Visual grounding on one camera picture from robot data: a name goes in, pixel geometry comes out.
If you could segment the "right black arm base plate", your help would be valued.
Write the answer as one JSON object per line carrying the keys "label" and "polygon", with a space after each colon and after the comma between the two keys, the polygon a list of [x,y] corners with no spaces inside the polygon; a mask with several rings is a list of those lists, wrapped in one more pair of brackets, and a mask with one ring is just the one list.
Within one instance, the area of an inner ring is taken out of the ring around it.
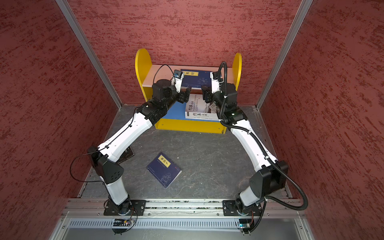
{"label": "right black arm base plate", "polygon": [[260,216],[262,207],[257,204],[250,206],[243,205],[240,199],[223,200],[224,216]]}

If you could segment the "dark blue booklet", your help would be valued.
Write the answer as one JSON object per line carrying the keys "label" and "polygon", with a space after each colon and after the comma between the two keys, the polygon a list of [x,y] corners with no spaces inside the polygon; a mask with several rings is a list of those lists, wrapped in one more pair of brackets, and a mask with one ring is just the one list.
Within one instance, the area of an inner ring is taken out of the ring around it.
{"label": "dark blue booklet", "polygon": [[182,173],[180,167],[162,152],[147,165],[147,170],[165,189]]}
{"label": "dark blue booklet", "polygon": [[198,70],[186,70],[181,69],[184,73],[182,82],[183,88],[196,88],[200,89],[201,86],[211,87],[211,72],[210,71],[198,71]]}

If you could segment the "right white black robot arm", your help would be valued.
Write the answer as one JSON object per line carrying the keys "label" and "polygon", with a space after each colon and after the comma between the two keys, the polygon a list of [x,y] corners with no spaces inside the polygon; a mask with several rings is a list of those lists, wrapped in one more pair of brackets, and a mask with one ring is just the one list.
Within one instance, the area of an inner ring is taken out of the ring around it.
{"label": "right white black robot arm", "polygon": [[227,85],[227,97],[220,90],[202,86],[203,100],[217,106],[217,116],[221,124],[227,127],[239,140],[248,154],[255,174],[249,180],[249,186],[238,194],[235,200],[238,212],[245,214],[250,208],[261,203],[266,196],[281,190],[286,185],[288,164],[278,161],[271,154],[253,130],[249,118],[237,106],[237,91],[234,84]]}

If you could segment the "heritage culture photo book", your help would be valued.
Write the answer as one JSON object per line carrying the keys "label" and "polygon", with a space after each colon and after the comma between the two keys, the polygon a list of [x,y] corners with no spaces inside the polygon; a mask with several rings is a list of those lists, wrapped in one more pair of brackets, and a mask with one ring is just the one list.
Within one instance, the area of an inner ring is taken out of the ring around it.
{"label": "heritage culture photo book", "polygon": [[190,94],[185,116],[217,116],[217,106],[215,103],[207,104],[203,100],[203,95]]}

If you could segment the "white book with brown blocks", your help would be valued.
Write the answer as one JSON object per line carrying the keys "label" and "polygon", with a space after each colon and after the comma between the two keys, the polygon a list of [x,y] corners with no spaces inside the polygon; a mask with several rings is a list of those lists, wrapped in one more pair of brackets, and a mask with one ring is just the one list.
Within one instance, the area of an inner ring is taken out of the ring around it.
{"label": "white book with brown blocks", "polygon": [[217,116],[185,116],[186,120],[191,121],[211,121],[211,122],[220,122]]}

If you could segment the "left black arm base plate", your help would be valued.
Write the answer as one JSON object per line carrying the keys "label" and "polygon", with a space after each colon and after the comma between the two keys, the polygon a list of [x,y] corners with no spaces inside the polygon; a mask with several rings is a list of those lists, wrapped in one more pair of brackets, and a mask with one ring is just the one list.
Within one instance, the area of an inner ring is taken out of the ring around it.
{"label": "left black arm base plate", "polygon": [[104,216],[142,216],[146,207],[146,200],[125,200],[121,205],[116,205],[111,199],[105,204]]}

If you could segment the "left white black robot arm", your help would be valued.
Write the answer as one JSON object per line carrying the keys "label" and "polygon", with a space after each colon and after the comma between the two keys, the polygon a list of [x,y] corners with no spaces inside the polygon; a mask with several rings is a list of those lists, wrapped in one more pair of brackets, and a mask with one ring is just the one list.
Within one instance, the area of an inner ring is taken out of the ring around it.
{"label": "left white black robot arm", "polygon": [[122,179],[124,168],[117,161],[141,134],[167,114],[175,102],[189,101],[192,88],[182,91],[181,84],[181,81],[165,79],[154,83],[152,98],[136,108],[132,118],[112,137],[98,147],[88,149],[91,164],[104,183],[109,194],[109,203],[118,215],[130,214],[133,207]]}

